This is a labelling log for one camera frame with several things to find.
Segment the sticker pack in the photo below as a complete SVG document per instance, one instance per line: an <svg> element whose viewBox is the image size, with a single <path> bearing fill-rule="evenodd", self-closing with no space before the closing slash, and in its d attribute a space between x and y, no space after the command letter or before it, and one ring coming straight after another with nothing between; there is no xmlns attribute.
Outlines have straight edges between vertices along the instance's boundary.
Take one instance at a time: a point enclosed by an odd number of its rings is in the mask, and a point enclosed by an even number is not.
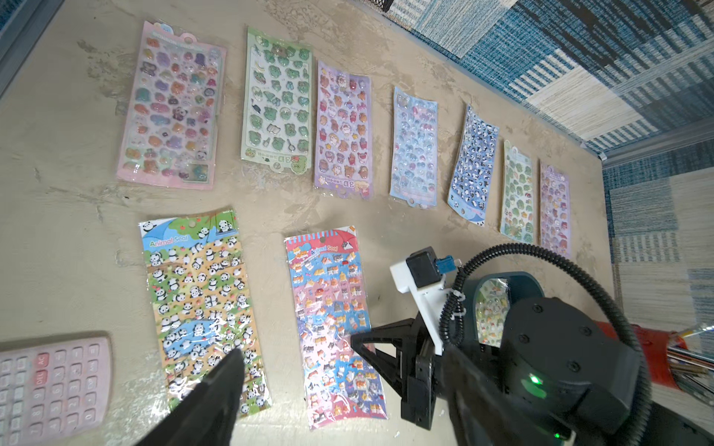
<svg viewBox="0 0 714 446"><path fill-rule="evenodd" d="M354 227L285 240L311 429L354 417L386 419L378 373L350 347L370 330Z"/></svg>
<svg viewBox="0 0 714 446"><path fill-rule="evenodd" d="M312 166L312 48L248 28L241 159L276 172Z"/></svg>
<svg viewBox="0 0 714 446"><path fill-rule="evenodd" d="M503 152L501 233L517 242L533 243L533 164L508 140Z"/></svg>
<svg viewBox="0 0 714 446"><path fill-rule="evenodd" d="M570 180L540 165L540 245L570 258Z"/></svg>
<svg viewBox="0 0 714 446"><path fill-rule="evenodd" d="M501 346L503 324L511 309L508 302L508 282L490 279L483 283L476 295L476 331L481 344Z"/></svg>
<svg viewBox="0 0 714 446"><path fill-rule="evenodd" d="M210 189L226 50L169 30L144 22L116 175Z"/></svg>
<svg viewBox="0 0 714 446"><path fill-rule="evenodd" d="M438 104L394 87L393 197L422 209L436 206Z"/></svg>
<svg viewBox="0 0 714 446"><path fill-rule="evenodd" d="M372 98L367 76L318 63L315 187L341 198L372 195Z"/></svg>
<svg viewBox="0 0 714 446"><path fill-rule="evenodd" d="M483 226L486 219L497 141L498 127L484 122L471 106L466 106L448 205L458 215L479 226Z"/></svg>
<svg viewBox="0 0 714 446"><path fill-rule="evenodd" d="M246 368L241 416L270 407L233 211L145 221L139 229L169 407L234 348Z"/></svg>

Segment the blue connector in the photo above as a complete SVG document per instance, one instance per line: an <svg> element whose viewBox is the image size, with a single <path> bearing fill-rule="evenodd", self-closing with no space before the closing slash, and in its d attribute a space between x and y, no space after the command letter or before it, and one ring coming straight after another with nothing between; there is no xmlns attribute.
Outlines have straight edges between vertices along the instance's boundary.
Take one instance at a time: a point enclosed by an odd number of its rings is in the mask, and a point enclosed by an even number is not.
<svg viewBox="0 0 714 446"><path fill-rule="evenodd" d="M447 255L445 258L436 259L436 268L439 270L439 274L446 274L456 271L456 264L453 262L453 257Z"/></svg>

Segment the black cable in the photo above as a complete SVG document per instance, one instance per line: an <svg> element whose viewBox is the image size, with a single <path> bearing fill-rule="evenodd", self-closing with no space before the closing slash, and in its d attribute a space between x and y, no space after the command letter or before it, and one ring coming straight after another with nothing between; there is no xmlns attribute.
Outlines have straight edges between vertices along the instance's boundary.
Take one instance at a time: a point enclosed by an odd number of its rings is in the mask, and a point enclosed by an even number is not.
<svg viewBox="0 0 714 446"><path fill-rule="evenodd" d="M585 288L588 294L590 294L600 306L600 309L605 313L608 321L610 321L610 324L612 324L615 329L620 341L639 354L640 369L638 371L637 382L635 383L635 394L633 396L630 416L613 436L615 444L639 445L645 433L652 406L652 382L650 381L650 371L647 367L647 360L645 359L635 332L632 330L627 318L625 318L624 314L620 311L620 308L618 308L607 291L582 268L567 258L540 246L527 245L525 243L506 243L494 246L475 255L465 265L459 267L452 289L461 294L466 279L468 279L468 276L470 276L476 268L489 260L507 254L531 255L552 263L569 274L576 282ZM446 304L444 304L443 310L441 311L441 318L439 319L439 335L444 344L451 343L456 346L461 344L463 340L463 317L458 313L462 312L463 305L459 301L459 298L453 292L449 293L446 298ZM456 333L454 333L453 336L449 328L452 318L456 321Z"/></svg>

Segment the concrete table surface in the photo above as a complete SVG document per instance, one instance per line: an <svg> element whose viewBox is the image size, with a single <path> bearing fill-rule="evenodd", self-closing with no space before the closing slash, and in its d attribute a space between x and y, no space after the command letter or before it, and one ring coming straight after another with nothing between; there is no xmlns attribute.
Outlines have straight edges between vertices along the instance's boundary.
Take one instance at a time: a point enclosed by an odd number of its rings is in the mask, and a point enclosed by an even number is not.
<svg viewBox="0 0 714 446"><path fill-rule="evenodd" d="M145 19L160 19L228 49L212 191L116 180ZM277 174L241 161L249 24L313 45L316 58L332 66L371 76L376 188L371 201L324 195L313 188L312 172ZM439 103L436 209L410 208L388 194L395 85ZM428 432L400 419L398 397L386 384L389 421L348 420L309 432L283 239L355 225L373 326L413 317L416 304L394 288L390 264L429 245L439 255L466 261L508 242L498 232L499 180L491 188L485 227L461 219L446 203L466 103L501 127L494 178L502 178L504 138L534 161L554 163L570 175L573 259L612 292L600 161L364 5L351 0L66 0L0 100L0 341L104 330L113 345L114 385L104 424L61 444L130 445L165 415L159 344L136 224L225 206L238 215L274 401L270 410L239 420L232 443L453 444L443 401ZM475 275L507 270L528 271L547 296L603 318L565 273L535 259L499 258Z"/></svg>

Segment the pink calculator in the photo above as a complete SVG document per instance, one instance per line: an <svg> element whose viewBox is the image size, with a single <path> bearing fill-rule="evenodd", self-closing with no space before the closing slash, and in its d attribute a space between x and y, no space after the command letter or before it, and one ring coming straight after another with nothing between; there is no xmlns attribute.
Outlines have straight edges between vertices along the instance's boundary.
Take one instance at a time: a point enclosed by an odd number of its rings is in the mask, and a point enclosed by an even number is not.
<svg viewBox="0 0 714 446"><path fill-rule="evenodd" d="M34 445L100 425L110 385L106 338L0 352L0 446Z"/></svg>

